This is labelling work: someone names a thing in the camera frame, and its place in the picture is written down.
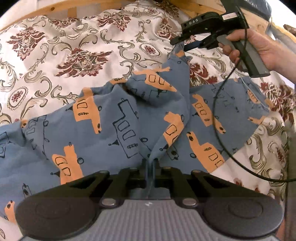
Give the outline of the person's right hand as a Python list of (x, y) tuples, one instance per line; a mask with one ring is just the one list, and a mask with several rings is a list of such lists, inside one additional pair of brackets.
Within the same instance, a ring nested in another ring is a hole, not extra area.
[(295, 83), (295, 53), (251, 29), (235, 30), (226, 38), (233, 42), (243, 40), (245, 37), (259, 53), (269, 71), (276, 71)]

